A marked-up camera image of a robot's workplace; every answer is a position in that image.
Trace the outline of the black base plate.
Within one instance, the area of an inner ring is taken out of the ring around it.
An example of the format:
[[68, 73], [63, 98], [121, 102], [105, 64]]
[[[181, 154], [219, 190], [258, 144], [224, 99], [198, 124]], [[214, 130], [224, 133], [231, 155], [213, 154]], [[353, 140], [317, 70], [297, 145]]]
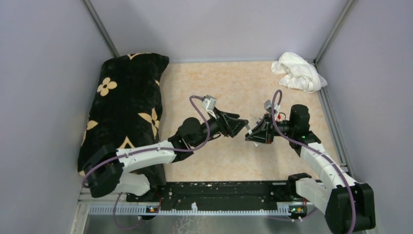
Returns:
[[145, 195], [127, 194], [127, 202], [154, 202], [161, 210], [189, 210], [195, 203], [202, 211], [276, 210], [281, 205], [309, 205], [292, 192], [286, 180], [168, 182]]

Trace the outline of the aluminium corner post left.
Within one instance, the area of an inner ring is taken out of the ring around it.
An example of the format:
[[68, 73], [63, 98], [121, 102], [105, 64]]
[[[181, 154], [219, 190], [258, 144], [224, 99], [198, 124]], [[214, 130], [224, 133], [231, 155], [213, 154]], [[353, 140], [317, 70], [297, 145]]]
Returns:
[[100, 16], [98, 15], [98, 12], [96, 11], [95, 7], [93, 6], [92, 1], [91, 0], [82, 0], [82, 3], [84, 5], [86, 11], [90, 15], [93, 23], [97, 27], [98, 32], [101, 35], [103, 41], [105, 42], [107, 48], [109, 49], [111, 55], [114, 58], [119, 57], [120, 56], [119, 52], [118, 52], [115, 44], [113, 43], [108, 31], [106, 30], [104, 23], [100, 19]]

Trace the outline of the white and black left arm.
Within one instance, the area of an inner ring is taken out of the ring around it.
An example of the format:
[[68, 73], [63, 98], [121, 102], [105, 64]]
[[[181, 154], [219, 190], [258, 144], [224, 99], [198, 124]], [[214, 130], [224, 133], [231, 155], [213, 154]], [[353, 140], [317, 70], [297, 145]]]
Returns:
[[248, 125], [248, 120], [241, 119], [238, 114], [214, 108], [210, 118], [204, 123], [195, 117], [189, 117], [183, 121], [175, 135], [159, 143], [129, 149], [104, 145], [83, 167], [84, 187], [89, 189], [93, 198], [111, 193], [129, 193], [144, 201], [151, 201], [156, 196], [156, 188], [145, 175], [134, 174], [135, 170], [185, 160], [216, 134], [235, 137]]

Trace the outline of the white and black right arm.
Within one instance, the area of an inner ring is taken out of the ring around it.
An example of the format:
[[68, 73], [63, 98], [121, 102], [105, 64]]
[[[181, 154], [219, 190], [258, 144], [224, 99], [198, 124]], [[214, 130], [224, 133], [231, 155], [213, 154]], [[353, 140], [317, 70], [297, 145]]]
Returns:
[[343, 171], [326, 152], [321, 140], [310, 130], [308, 107], [295, 104], [288, 120], [278, 121], [279, 106], [264, 104], [267, 113], [257, 126], [246, 134], [247, 141], [270, 144], [274, 137], [283, 137], [298, 156], [317, 174], [322, 184], [305, 174], [288, 178], [286, 196], [292, 201], [302, 197], [314, 204], [325, 217], [334, 234], [360, 232], [375, 228], [374, 191]]

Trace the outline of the white crumpled cloth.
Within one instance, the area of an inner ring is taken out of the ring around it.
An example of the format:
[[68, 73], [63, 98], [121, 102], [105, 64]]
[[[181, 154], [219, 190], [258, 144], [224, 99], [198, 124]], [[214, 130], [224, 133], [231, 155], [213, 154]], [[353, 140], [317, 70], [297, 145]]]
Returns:
[[327, 80], [318, 73], [314, 65], [294, 52], [285, 52], [278, 60], [272, 62], [271, 71], [276, 75], [284, 74], [279, 80], [279, 85], [289, 89], [314, 93], [328, 85]]

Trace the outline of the white marker pen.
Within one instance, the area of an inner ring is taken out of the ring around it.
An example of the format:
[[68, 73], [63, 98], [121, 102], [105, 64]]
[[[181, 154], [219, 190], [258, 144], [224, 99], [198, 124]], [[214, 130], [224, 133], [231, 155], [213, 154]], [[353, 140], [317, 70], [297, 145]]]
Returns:
[[246, 129], [247, 129], [247, 134], [245, 135], [245, 141], [250, 141], [253, 142], [255, 147], [259, 146], [259, 143], [256, 139], [256, 136], [254, 135], [251, 127], [249, 125], [246, 125]]

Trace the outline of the aluminium corner post right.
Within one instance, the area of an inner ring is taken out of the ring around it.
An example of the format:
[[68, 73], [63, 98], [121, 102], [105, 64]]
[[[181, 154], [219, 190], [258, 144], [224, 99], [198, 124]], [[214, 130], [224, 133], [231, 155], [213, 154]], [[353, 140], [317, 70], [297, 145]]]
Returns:
[[341, 11], [341, 13], [339, 14], [333, 28], [330, 30], [330, 33], [328, 34], [326, 40], [322, 44], [322, 47], [320, 48], [316, 58], [313, 60], [313, 64], [316, 68], [319, 66], [325, 53], [329, 49], [331, 43], [333, 42], [333, 40], [335, 39], [335, 37], [337, 36], [339, 31], [343, 27], [344, 23], [346, 22], [346, 19], [348, 18], [352, 9], [355, 7], [357, 3], [358, 3], [358, 0], [347, 0], [346, 1], [346, 4], [343, 10]]

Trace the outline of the black floral blanket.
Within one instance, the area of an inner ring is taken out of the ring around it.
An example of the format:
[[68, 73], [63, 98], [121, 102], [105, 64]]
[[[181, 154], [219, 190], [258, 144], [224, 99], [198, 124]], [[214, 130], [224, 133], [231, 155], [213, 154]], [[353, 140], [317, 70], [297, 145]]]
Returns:
[[163, 113], [160, 81], [169, 57], [127, 54], [105, 61], [88, 114], [77, 170], [103, 145], [127, 149], [158, 143]]

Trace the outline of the aluminium corner post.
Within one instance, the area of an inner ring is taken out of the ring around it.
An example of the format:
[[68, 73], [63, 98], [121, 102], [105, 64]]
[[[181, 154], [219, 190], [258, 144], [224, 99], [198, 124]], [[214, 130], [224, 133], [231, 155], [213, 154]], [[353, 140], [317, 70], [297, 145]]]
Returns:
[[341, 13], [339, 14], [333, 28], [330, 30], [330, 33], [328, 34], [326, 40], [322, 44], [322, 47], [320, 48], [316, 58], [313, 60], [313, 64], [316, 68], [319, 66], [325, 53], [329, 49], [331, 43], [333, 42], [333, 40], [335, 39], [335, 37], [337, 36], [339, 31], [343, 27], [344, 23], [346, 22], [346, 19], [348, 18], [352, 9], [355, 7], [357, 3], [358, 3], [358, 0], [347, 0], [346, 1], [346, 4], [343, 10], [341, 11]]
[[104, 23], [100, 19], [100, 16], [98, 15], [98, 12], [96, 11], [95, 7], [93, 6], [92, 1], [91, 0], [82, 0], [82, 3], [84, 5], [86, 11], [90, 15], [93, 23], [97, 27], [98, 32], [101, 35], [103, 41], [105, 42], [107, 48], [109, 49], [111, 55], [114, 58], [119, 57], [120, 56], [119, 52], [118, 52], [115, 44], [113, 43], [108, 31], [106, 30]]

